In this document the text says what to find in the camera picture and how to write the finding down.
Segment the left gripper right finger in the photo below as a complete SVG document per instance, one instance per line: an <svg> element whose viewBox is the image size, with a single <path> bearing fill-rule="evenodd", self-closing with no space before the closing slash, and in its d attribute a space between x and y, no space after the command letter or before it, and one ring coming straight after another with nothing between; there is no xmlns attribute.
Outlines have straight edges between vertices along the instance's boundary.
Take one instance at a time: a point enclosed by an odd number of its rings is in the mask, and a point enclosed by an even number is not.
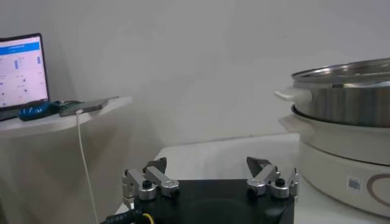
<svg viewBox="0 0 390 224"><path fill-rule="evenodd" d="M281 171L266 159L248 156L247 166L252 178L246 181L247 196L256 200L267 193L277 199L297 198L299 191L299 173L296 167Z"/></svg>

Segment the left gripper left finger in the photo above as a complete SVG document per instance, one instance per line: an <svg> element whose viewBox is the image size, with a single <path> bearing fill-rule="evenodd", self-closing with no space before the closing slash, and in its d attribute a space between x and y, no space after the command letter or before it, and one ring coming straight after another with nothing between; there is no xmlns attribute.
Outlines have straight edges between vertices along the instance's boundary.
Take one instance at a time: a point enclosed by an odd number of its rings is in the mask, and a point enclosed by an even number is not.
<svg viewBox="0 0 390 224"><path fill-rule="evenodd" d="M122 200L125 206L138 199L150 202L158 197L175 200L180 195L180 184L165 175L167 158L162 157L149 161L139 172L136 169L126 169L122 176Z"/></svg>

